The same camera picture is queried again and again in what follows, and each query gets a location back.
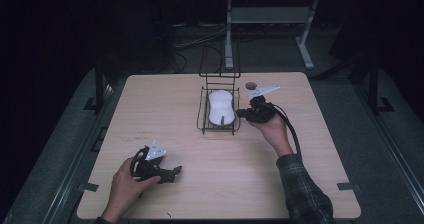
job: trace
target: dark background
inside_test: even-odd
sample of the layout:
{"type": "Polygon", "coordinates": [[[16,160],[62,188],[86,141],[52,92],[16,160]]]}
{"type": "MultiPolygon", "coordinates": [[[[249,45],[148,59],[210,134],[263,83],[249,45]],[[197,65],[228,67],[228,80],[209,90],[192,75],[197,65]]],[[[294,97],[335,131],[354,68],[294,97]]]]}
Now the dark background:
{"type": "MultiPolygon", "coordinates": [[[[170,24],[224,22],[225,1],[0,0],[0,220],[96,63],[110,81],[160,73],[172,58],[170,24]],[[132,38],[134,33],[140,38],[132,38]]],[[[424,0],[321,0],[314,22],[344,24],[332,53],[340,59],[375,50],[421,120],[423,8],[424,0]]]]}

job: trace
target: white object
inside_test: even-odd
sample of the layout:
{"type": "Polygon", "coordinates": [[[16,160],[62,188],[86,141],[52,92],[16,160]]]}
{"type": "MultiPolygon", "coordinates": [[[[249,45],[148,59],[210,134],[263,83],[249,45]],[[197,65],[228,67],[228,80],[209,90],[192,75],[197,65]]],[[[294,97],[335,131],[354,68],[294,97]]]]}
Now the white object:
{"type": "Polygon", "coordinates": [[[165,156],[166,150],[163,149],[156,141],[152,142],[152,146],[149,147],[149,152],[147,153],[146,160],[153,160],[161,156],[165,156]]]}
{"type": "Polygon", "coordinates": [[[272,91],[275,91],[280,88],[280,85],[270,86],[270,87],[256,87],[249,95],[249,98],[254,98],[257,96],[262,96],[272,91]]]}
{"type": "Polygon", "coordinates": [[[218,90],[209,94],[209,121],[217,126],[227,126],[234,122],[233,95],[229,91],[218,90]]]}

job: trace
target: hand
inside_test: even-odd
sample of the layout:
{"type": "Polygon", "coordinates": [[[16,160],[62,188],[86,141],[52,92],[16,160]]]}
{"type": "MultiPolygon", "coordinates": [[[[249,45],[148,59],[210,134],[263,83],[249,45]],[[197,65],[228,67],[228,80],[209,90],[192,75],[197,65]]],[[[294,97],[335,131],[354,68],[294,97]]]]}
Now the hand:
{"type": "Polygon", "coordinates": [[[132,158],[128,158],[113,176],[109,201],[102,214],[108,222],[117,223],[143,191],[160,181],[159,176],[142,182],[134,180],[130,172],[131,161],[132,158]]]}
{"type": "Polygon", "coordinates": [[[249,122],[253,127],[262,132],[265,140],[271,144],[278,157],[293,154],[293,150],[287,138],[287,125],[277,114],[266,123],[249,122]]]}

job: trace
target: dark sleeve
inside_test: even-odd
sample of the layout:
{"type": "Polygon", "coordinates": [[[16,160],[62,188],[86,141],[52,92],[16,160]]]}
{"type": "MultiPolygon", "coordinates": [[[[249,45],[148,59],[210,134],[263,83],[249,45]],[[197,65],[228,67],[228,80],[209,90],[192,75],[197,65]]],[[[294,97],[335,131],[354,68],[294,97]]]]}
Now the dark sleeve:
{"type": "Polygon", "coordinates": [[[97,217],[97,219],[94,221],[94,224],[112,224],[112,223],[106,221],[105,219],[101,217],[97,217]]]}
{"type": "Polygon", "coordinates": [[[292,223],[335,223],[330,198],[311,179],[296,154],[278,158],[277,167],[292,223]]]}

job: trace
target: light wood surface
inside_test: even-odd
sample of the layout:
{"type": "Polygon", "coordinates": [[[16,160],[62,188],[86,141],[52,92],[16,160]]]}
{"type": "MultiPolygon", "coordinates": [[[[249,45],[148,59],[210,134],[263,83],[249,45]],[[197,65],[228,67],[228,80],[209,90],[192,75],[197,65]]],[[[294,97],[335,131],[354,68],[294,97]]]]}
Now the light wood surface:
{"type": "MultiPolygon", "coordinates": [[[[243,73],[236,79],[240,108],[249,107],[244,85],[281,85],[266,95],[281,106],[300,142],[312,179],[334,205],[335,218],[356,218],[360,208],[352,190],[339,191],[348,178],[306,76],[302,73],[243,73]]],[[[175,183],[157,184],[126,213],[137,219],[275,219],[288,218],[277,156],[262,134],[246,120],[235,132],[197,128],[205,78],[198,75],[128,78],[78,216],[94,219],[106,206],[113,174],[122,162],[156,140],[167,150],[161,167],[183,169],[175,183]]]]}

